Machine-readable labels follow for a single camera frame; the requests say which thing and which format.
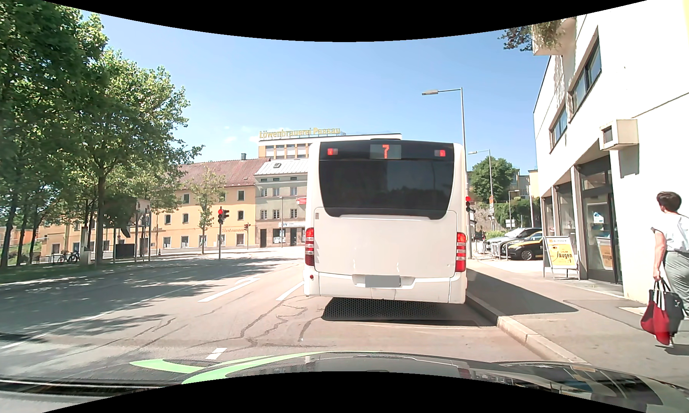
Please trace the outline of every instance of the red tiled roof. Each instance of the red tiled roof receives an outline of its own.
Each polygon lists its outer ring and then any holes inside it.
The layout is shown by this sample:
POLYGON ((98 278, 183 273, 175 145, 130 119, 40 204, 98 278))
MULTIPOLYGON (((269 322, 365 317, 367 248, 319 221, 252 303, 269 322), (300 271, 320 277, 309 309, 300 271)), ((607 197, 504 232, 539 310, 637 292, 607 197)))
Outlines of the red tiled roof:
POLYGON ((215 161, 208 163, 183 164, 180 169, 186 174, 182 178, 184 186, 200 182, 204 176, 204 168, 225 176, 225 187, 247 187, 255 184, 255 174, 270 158, 235 159, 232 161, 215 161))

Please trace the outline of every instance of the woman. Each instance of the woman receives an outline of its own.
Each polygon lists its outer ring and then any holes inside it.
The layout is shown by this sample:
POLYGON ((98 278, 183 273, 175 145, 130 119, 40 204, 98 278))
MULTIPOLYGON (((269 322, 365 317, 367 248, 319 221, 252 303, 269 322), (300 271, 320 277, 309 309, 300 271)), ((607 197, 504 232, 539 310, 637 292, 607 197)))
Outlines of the woman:
POLYGON ((680 296, 689 318, 689 217, 678 213, 680 196, 660 192, 655 198, 663 212, 651 227, 655 233, 655 267, 652 277, 661 280, 661 263, 672 291, 680 296))

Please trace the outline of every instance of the black bag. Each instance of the black bag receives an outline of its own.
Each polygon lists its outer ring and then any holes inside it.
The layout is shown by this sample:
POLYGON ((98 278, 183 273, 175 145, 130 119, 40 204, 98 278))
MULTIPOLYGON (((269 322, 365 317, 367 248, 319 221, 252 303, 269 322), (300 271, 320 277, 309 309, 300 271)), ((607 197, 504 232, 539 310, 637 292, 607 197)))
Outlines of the black bag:
POLYGON ((683 301, 680 299, 680 296, 678 294, 673 293, 670 290, 670 286, 666 284, 664 279, 661 278, 661 282, 663 286, 663 304, 665 307, 664 310, 668 314, 668 319, 670 322, 668 324, 668 332, 670 333, 670 337, 673 337, 676 333, 678 333, 680 322, 683 321, 684 318, 683 301))

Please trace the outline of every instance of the white top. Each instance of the white top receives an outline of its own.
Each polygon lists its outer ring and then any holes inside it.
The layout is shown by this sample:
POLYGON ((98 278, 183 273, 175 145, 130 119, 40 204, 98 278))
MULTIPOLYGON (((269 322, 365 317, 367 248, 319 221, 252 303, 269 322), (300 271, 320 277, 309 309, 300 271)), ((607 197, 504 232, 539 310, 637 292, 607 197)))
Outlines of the white top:
POLYGON ((650 229, 660 231, 666 238, 666 249, 689 253, 689 217, 661 213, 650 229))

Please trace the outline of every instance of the red bag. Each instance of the red bag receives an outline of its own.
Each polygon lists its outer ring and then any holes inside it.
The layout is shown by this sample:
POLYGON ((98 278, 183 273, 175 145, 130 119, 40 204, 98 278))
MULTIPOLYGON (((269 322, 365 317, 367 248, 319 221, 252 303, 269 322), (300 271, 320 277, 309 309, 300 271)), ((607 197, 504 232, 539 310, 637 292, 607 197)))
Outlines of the red bag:
POLYGON ((663 291, 660 289, 660 281, 655 282, 655 288, 650 290, 650 300, 645 314, 640 320, 640 326, 663 345, 670 344, 670 317, 665 310, 663 291))

